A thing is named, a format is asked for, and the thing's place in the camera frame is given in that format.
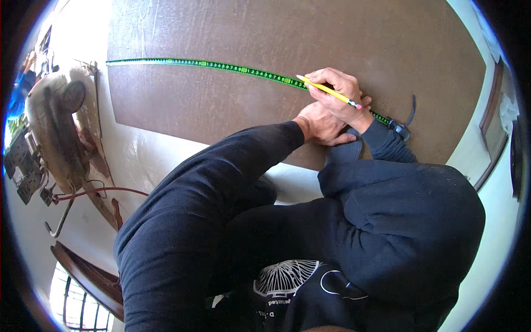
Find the yellow pencil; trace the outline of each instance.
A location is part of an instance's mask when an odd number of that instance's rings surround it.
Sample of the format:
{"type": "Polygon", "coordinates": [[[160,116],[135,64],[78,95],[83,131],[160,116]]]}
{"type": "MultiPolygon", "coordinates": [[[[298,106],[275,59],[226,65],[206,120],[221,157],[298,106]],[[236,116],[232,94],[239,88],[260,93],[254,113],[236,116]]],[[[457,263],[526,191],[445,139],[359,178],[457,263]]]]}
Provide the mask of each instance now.
{"type": "Polygon", "coordinates": [[[342,94],[340,94],[338,92],[335,92],[334,90],[332,90],[330,88],[325,87],[322,84],[312,83],[312,82],[310,82],[310,80],[307,77],[300,76],[300,75],[297,75],[297,78],[300,79],[301,81],[305,82],[305,83],[309,83],[309,84],[313,85],[314,87],[323,90],[326,93],[331,94],[332,96],[334,96],[334,97],[346,102],[349,105],[352,105],[352,106],[356,107],[357,109],[362,109],[362,106],[360,104],[348,99],[347,97],[343,96],[342,94]]]}

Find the green tape measure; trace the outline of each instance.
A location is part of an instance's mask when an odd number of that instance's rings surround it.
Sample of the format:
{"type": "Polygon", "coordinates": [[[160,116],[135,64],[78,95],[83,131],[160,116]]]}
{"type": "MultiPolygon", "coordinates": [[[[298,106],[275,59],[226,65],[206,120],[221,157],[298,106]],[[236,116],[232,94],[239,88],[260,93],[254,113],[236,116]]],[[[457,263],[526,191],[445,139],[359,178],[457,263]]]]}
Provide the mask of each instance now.
{"type": "MultiPolygon", "coordinates": [[[[266,80],[282,83],[291,87],[299,88],[308,91],[308,88],[304,86],[304,82],[293,79],[291,77],[282,76],[279,74],[271,73],[265,70],[260,70],[251,67],[238,66],[232,63],[197,60],[197,59],[176,59],[176,58],[138,58],[138,59],[124,59],[124,60],[110,60],[105,63],[107,66],[120,66],[120,65],[133,65],[133,64],[155,64],[155,65],[177,65],[177,66],[192,66],[212,68],[218,70],[224,70],[233,73],[245,74],[249,76],[260,77],[266,80]]],[[[385,126],[389,126],[391,119],[380,115],[376,112],[370,111],[376,120],[383,123],[385,126]]]]}

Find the electrical cord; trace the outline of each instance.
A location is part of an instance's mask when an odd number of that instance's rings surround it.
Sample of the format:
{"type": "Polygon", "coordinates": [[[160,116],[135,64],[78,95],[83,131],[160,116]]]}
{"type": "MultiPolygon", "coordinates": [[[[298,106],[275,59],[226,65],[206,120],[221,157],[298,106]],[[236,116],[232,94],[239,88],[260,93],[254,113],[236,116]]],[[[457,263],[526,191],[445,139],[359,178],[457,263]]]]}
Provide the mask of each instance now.
{"type": "Polygon", "coordinates": [[[60,202],[60,201],[65,201],[65,200],[73,199],[73,198],[76,198],[76,197],[79,197],[79,196],[83,196],[83,195],[86,195],[86,194],[91,194],[91,193],[93,193],[93,192],[106,191],[106,190],[122,190],[122,191],[130,191],[130,192],[134,192],[134,193],[141,194],[141,195],[144,195],[144,196],[148,196],[148,195],[149,195],[149,194],[146,194],[145,192],[142,192],[142,191],[139,191],[139,190],[134,190],[134,189],[129,189],[129,188],[123,188],[123,187],[103,187],[103,188],[98,188],[98,189],[93,189],[93,190],[88,190],[88,191],[80,192],[80,193],[78,193],[78,194],[74,194],[74,195],[70,195],[70,196],[65,196],[65,197],[57,197],[57,195],[55,195],[55,197],[53,198],[53,200],[54,200],[54,203],[57,204],[57,203],[60,202]]]}

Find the right hand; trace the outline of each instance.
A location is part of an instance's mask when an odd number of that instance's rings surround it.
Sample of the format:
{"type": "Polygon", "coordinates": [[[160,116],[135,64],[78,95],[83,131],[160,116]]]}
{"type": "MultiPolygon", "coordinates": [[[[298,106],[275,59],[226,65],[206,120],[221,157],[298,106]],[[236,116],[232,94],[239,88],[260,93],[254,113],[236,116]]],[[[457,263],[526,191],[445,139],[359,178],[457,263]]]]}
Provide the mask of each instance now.
{"type": "Polygon", "coordinates": [[[362,109],[355,107],[339,100],[338,98],[326,93],[311,84],[305,83],[313,98],[326,107],[335,117],[349,124],[360,134],[371,125],[374,117],[370,114],[371,97],[361,99],[362,92],[359,90],[358,79],[354,76],[347,75],[334,68],[325,68],[305,75],[312,83],[329,83],[333,85],[335,91],[355,101],[363,106],[362,109]]]}

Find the brown board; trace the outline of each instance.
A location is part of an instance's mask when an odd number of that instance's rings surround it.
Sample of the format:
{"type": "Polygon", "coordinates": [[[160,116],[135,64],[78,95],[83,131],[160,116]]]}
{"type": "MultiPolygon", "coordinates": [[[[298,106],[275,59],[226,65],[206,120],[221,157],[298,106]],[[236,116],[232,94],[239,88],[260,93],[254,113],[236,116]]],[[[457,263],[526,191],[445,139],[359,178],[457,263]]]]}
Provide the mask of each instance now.
{"type": "MultiPolygon", "coordinates": [[[[373,110],[405,122],[420,161],[444,164],[474,112],[485,73],[446,1],[113,0],[108,60],[204,59],[295,77],[334,67],[358,77],[373,110]]],[[[117,123],[212,144],[294,118],[309,93],[242,74],[173,65],[108,68],[117,123]]],[[[286,160],[321,169],[325,149],[286,160]]]]}

